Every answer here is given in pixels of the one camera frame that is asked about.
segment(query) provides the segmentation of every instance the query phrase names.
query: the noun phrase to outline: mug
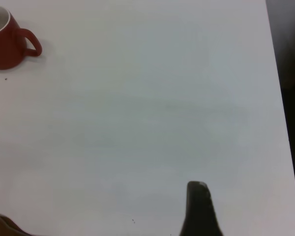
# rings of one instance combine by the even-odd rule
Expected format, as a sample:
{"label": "mug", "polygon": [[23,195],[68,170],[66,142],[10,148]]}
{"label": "mug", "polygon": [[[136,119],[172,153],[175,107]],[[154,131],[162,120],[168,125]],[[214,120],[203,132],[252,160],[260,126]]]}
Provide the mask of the mug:
{"label": "mug", "polygon": [[[27,48],[27,38],[34,49]],[[42,47],[28,29],[21,29],[11,13],[0,6],[0,70],[17,66],[26,56],[38,57]]]}

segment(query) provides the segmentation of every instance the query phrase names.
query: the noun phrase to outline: white table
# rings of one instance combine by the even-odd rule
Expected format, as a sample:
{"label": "white table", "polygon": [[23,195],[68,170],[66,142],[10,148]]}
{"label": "white table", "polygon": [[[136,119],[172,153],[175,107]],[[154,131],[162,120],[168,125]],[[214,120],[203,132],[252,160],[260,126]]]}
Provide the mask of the white table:
{"label": "white table", "polygon": [[43,46],[0,71],[1,214],[37,235],[177,236],[201,180],[225,236],[295,236],[264,0],[0,5]]}

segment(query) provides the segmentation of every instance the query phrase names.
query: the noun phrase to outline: brown object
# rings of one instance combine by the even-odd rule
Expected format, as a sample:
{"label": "brown object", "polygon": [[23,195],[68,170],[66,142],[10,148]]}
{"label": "brown object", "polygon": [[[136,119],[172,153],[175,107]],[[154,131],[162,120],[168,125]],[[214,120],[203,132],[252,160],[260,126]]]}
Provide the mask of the brown object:
{"label": "brown object", "polygon": [[[26,46],[27,38],[34,46]],[[21,29],[11,13],[0,6],[0,70],[17,66],[26,56],[37,57],[42,47],[35,35],[28,29]]]}
{"label": "brown object", "polygon": [[21,230],[11,219],[0,215],[0,236],[32,236]]}

